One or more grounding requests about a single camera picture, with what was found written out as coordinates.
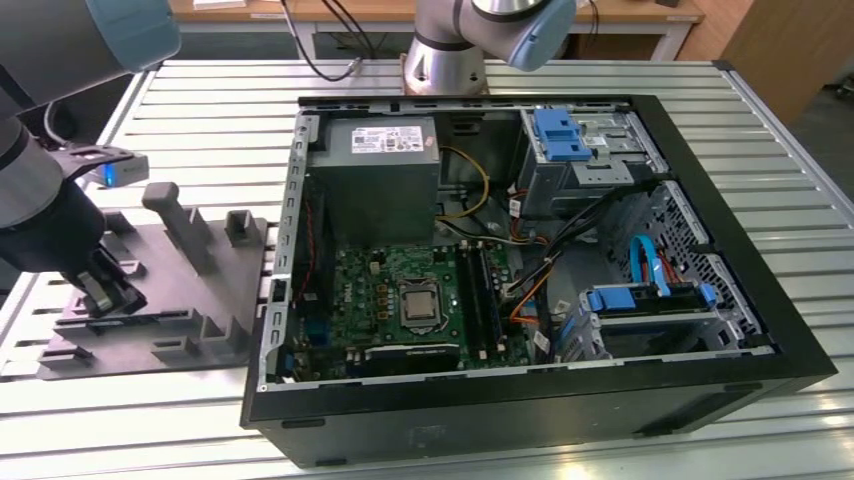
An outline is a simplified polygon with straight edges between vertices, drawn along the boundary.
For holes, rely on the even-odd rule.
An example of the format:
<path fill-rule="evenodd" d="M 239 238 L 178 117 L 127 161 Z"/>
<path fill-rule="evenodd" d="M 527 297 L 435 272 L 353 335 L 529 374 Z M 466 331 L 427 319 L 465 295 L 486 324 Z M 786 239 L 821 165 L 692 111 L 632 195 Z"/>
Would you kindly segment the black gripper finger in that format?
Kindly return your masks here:
<path fill-rule="evenodd" d="M 99 246 L 92 253 L 91 265 L 100 266 L 114 278 L 115 289 L 119 293 L 119 306 L 110 314 L 116 312 L 132 314 L 140 310 L 147 305 L 146 295 L 130 282 L 126 270 L 104 246 Z"/>
<path fill-rule="evenodd" d="M 63 278 L 83 294 L 83 306 L 92 318 L 100 318 L 116 310 L 119 293 L 108 271 L 90 265 L 76 272 L 64 272 Z"/>

